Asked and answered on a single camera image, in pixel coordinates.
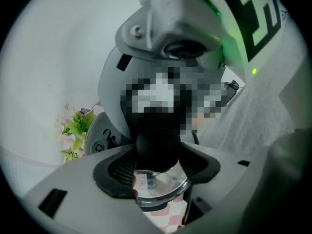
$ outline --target black slot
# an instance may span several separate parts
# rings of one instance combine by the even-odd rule
[[[249,166],[249,161],[246,161],[246,160],[241,160],[240,162],[238,162],[239,165],[242,165],[242,166]]]
[[[187,212],[182,220],[187,225],[212,210],[212,207],[202,198],[197,197],[191,200]]]
[[[53,189],[38,208],[53,218],[66,194],[67,191]]]
[[[117,68],[120,69],[121,71],[125,71],[129,62],[131,61],[131,58],[132,56],[123,54],[117,65]]]
[[[150,206],[150,207],[141,207],[141,210],[143,212],[156,212],[156,211],[160,211],[163,210],[167,207],[168,203],[163,203],[161,205],[158,206]]]

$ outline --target screw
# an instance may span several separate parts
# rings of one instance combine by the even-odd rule
[[[221,62],[221,63],[219,64],[219,68],[218,68],[218,69],[221,69],[221,70],[222,70],[222,69],[225,69],[224,63]]]
[[[139,25],[135,25],[131,28],[130,33],[135,38],[139,39],[144,35],[144,30]]]

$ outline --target green leaf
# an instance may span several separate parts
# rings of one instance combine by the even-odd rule
[[[86,136],[87,136],[87,134],[85,133],[85,134],[81,134],[80,135],[80,137],[83,139],[83,141],[86,141]]]
[[[94,120],[94,112],[92,110],[81,120],[81,127],[85,128],[85,130],[88,131],[93,120]]]
[[[68,127],[66,127],[63,131],[63,134],[70,135],[69,131],[70,131],[70,129]]]
[[[70,122],[66,127],[69,128],[69,133],[80,135],[80,124],[78,122]]]
[[[74,145],[73,145],[72,152],[73,152],[73,151],[76,151],[76,150],[78,150],[80,147],[82,147],[82,144],[83,144],[83,140],[80,139],[80,138],[76,138],[76,139],[74,140]]]
[[[81,120],[82,120],[82,116],[78,112],[75,112],[73,116],[73,121],[78,122],[80,124]]]

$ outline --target silver screw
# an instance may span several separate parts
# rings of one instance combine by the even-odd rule
[[[139,25],[136,25],[131,28],[130,33],[135,38],[139,39],[144,35],[144,30]]]

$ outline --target black cable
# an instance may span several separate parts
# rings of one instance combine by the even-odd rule
[[[198,141],[198,137],[197,137],[197,130],[192,130],[192,135],[193,135],[193,138],[194,138],[194,142],[196,145],[199,145],[199,141]]]
[[[233,88],[234,90],[238,90],[239,88],[242,88],[241,86],[237,86],[237,85],[230,83],[230,82],[227,82],[227,81],[224,81],[222,83],[228,85],[229,87]]]

